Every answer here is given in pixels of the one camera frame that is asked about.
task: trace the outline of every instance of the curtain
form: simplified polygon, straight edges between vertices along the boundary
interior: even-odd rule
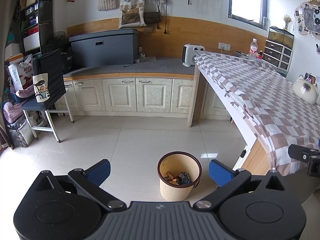
[[[18,0],[0,0],[0,102],[2,102],[3,90],[4,90],[4,48],[7,42],[14,9]],[[12,148],[12,143],[9,140],[6,131],[3,118],[3,111],[1,109],[0,114],[0,144],[3,148]]]

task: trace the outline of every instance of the checkered bedsheet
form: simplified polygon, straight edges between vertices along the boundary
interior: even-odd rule
[[[225,97],[268,146],[271,168],[283,176],[306,167],[293,160],[288,147],[319,149],[320,107],[309,105],[292,91],[292,83],[269,64],[222,54],[203,54],[198,66],[225,91]]]

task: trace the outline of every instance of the cabinet door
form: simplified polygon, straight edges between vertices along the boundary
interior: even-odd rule
[[[223,103],[214,92],[212,87],[210,87],[210,85],[208,85],[207,88],[202,114],[230,116]]]
[[[137,112],[135,78],[102,80],[107,111]]]
[[[136,78],[138,112],[170,113],[172,79]]]
[[[193,80],[173,79],[171,112],[188,114],[191,102]]]
[[[66,87],[66,96],[68,100],[68,105],[71,111],[79,111],[78,100],[75,92],[75,88],[72,82],[65,82]],[[57,110],[67,110],[66,102],[64,100],[64,96],[62,96],[56,103],[55,106]]]
[[[101,79],[74,81],[80,111],[106,111]]]

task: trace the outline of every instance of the electrical outlet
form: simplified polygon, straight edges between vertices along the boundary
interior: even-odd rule
[[[218,49],[224,49],[224,43],[221,43],[221,42],[219,42],[219,46],[218,46]]]
[[[231,48],[231,45],[229,45],[229,44],[224,45],[224,50],[230,51],[230,48]]]

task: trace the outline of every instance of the knitted bag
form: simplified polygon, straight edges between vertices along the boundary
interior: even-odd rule
[[[99,11],[108,11],[113,9],[116,9],[116,0],[99,0]]]

